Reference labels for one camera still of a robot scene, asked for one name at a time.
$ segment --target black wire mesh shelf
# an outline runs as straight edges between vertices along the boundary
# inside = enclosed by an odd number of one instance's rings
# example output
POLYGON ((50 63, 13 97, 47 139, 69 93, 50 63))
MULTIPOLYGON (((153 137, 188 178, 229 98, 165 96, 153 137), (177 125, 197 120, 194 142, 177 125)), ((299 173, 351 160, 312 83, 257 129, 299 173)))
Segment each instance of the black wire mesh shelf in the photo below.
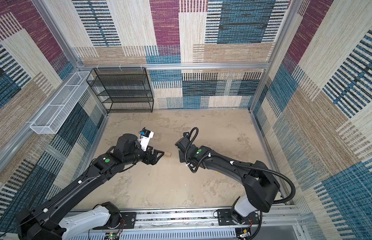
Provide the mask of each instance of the black wire mesh shelf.
POLYGON ((145 68, 94 68, 87 83, 107 113, 152 113, 154 98, 145 68))

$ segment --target mesh shelf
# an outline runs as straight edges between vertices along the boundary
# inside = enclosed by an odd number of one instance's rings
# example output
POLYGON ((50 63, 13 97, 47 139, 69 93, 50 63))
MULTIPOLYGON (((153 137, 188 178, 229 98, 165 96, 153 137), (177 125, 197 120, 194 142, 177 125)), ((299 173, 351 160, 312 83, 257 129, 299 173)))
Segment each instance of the mesh shelf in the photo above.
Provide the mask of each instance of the mesh shelf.
POLYGON ((87 83, 107 113, 152 112, 154 108, 145 68, 94 68, 87 83))
POLYGON ((30 128, 37 134, 56 134, 87 89, 85 79, 92 78, 89 73, 85 71, 73 74, 30 128))

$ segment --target patterned wall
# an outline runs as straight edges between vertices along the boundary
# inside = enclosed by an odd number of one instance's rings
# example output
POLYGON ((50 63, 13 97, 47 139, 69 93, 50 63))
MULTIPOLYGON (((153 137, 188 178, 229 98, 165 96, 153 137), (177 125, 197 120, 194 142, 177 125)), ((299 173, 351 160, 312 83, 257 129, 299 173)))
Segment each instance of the patterned wall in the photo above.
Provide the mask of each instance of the patterned wall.
POLYGON ((32 134, 0 173, 0 232, 79 176, 103 117, 86 90, 56 135, 32 134))
POLYGON ((304 0, 254 115, 311 238, 372 239, 372 1, 304 0))
POLYGON ((155 109, 247 108, 264 69, 147 71, 155 109))
POLYGON ((72 70, 31 0, 0 0, 0 150, 72 70))
POLYGON ((290 0, 46 0, 87 65, 268 61, 290 0))

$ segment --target tan floor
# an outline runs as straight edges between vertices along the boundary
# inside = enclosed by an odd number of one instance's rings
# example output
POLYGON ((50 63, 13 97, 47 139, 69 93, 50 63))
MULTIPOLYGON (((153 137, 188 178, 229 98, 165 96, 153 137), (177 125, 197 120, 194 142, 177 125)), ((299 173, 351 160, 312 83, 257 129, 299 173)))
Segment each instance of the tan floor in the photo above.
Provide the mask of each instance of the tan floor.
POLYGON ((232 205, 245 194, 244 187, 216 171, 200 168, 193 174, 179 162, 174 146, 183 132, 199 128, 196 146, 205 145, 215 151, 245 162, 266 161, 266 156, 245 109, 154 110, 153 113, 110 115, 108 126, 95 153, 104 153, 124 133, 138 135, 146 127, 154 132, 150 146, 171 152, 158 164, 139 163, 131 170, 115 175, 81 201, 77 209, 113 202, 119 208, 157 208, 232 205))

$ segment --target white mesh basket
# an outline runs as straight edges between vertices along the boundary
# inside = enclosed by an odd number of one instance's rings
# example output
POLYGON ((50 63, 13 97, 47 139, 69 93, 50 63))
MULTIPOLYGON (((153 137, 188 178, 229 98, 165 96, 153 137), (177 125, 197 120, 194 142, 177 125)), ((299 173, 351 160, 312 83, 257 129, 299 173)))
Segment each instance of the white mesh basket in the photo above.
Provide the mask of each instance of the white mesh basket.
POLYGON ((87 89, 87 76, 88 80, 93 79, 89 74, 88 71, 73 74, 30 128, 37 134, 56 134, 87 89))

